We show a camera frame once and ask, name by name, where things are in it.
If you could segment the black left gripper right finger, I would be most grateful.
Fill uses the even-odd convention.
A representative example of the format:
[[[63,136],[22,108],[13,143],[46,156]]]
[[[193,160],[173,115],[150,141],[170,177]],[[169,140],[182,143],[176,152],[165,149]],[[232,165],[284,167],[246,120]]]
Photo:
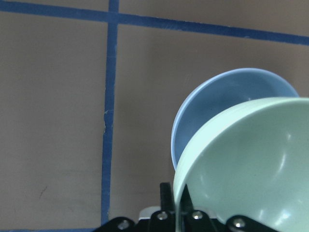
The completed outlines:
[[[271,232],[272,228],[243,215],[230,217],[225,223],[193,207],[185,186],[180,201],[181,232]]]

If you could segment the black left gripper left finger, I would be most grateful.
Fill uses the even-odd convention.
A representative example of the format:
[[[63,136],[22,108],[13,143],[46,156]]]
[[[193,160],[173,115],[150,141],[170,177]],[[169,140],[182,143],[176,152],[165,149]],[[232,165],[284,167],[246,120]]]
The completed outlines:
[[[116,217],[96,232],[174,232],[176,231],[175,204],[170,183],[160,184],[160,209],[138,223],[126,217]]]

